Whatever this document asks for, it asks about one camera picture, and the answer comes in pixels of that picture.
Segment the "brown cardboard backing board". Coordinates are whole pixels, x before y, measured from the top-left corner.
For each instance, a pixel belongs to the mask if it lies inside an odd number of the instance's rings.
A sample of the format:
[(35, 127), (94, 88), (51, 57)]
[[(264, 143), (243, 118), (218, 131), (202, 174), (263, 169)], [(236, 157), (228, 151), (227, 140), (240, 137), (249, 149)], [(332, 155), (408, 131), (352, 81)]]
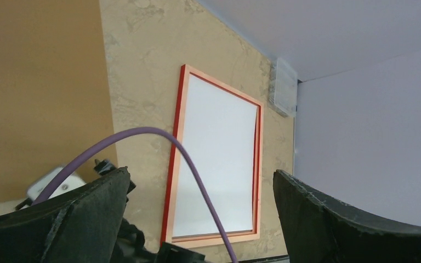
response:
[(99, 1), (0, 1), (0, 202), (112, 133)]

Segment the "landscape photo print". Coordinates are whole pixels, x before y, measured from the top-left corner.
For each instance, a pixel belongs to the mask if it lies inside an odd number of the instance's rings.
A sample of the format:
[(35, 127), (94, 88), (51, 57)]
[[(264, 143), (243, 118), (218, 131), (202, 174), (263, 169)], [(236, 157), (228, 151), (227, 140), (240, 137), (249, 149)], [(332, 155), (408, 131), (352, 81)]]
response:
[(172, 162), (167, 237), (174, 242), (219, 239), (213, 207), (234, 240), (259, 231), (260, 129), (257, 99), (187, 68), (175, 137), (189, 154), (204, 191), (184, 156)]

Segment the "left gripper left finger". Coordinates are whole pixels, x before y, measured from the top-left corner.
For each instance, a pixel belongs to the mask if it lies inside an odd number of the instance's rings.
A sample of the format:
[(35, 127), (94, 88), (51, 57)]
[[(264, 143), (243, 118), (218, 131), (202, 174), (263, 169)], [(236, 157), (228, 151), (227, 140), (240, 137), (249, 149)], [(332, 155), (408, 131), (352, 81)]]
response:
[(0, 262), (109, 262), (130, 174), (116, 169), (82, 187), (0, 216)]

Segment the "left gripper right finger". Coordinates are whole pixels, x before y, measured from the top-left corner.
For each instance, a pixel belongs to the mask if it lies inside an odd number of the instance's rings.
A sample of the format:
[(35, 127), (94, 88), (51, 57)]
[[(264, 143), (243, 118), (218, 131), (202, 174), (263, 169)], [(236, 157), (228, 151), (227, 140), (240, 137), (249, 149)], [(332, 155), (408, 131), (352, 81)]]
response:
[(291, 262), (421, 262), (421, 226), (356, 208), (283, 170), (273, 189)]

